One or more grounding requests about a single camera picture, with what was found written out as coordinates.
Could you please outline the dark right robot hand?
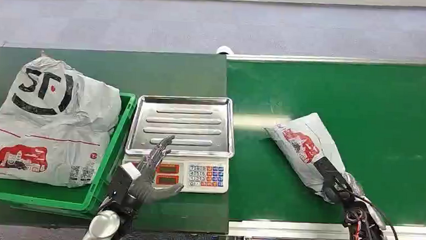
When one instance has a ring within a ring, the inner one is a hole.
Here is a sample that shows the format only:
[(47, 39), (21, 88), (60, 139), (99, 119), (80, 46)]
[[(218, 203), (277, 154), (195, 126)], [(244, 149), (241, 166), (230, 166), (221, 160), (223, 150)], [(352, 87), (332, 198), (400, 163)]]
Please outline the dark right robot hand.
[(333, 203), (341, 203), (344, 206), (350, 205), (355, 201), (352, 188), (343, 175), (338, 172), (336, 167), (327, 157), (322, 157), (319, 161), (318, 169), (323, 178), (323, 192)]

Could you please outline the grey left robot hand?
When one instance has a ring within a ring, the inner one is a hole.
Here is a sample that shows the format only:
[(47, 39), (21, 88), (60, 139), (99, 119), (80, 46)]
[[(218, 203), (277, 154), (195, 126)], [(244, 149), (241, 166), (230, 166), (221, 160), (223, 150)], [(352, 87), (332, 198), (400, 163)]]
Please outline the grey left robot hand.
[(170, 198), (180, 193), (184, 185), (180, 182), (164, 189), (155, 189), (152, 183), (155, 181), (157, 166), (160, 165), (164, 157), (171, 152), (168, 145), (172, 144), (174, 135), (169, 135), (162, 139), (156, 146), (145, 155), (139, 164), (141, 176), (131, 185), (129, 194), (133, 197), (130, 206), (134, 210), (139, 210), (143, 204), (152, 203), (157, 200)]

